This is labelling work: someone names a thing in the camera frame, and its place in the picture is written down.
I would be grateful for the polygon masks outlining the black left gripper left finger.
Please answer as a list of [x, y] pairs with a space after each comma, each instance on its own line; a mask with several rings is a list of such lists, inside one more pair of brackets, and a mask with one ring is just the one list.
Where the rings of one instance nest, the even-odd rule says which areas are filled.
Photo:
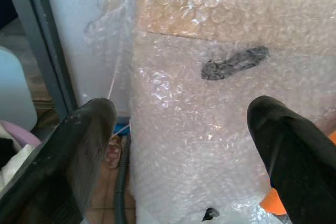
[[105, 98], [64, 118], [1, 191], [1, 223], [81, 223], [116, 123]]

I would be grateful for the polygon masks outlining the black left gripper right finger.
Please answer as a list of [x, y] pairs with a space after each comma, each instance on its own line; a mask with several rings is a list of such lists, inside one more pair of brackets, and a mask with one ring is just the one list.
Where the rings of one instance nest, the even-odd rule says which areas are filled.
[[292, 223], [335, 223], [335, 144], [265, 95], [248, 106], [247, 125]]

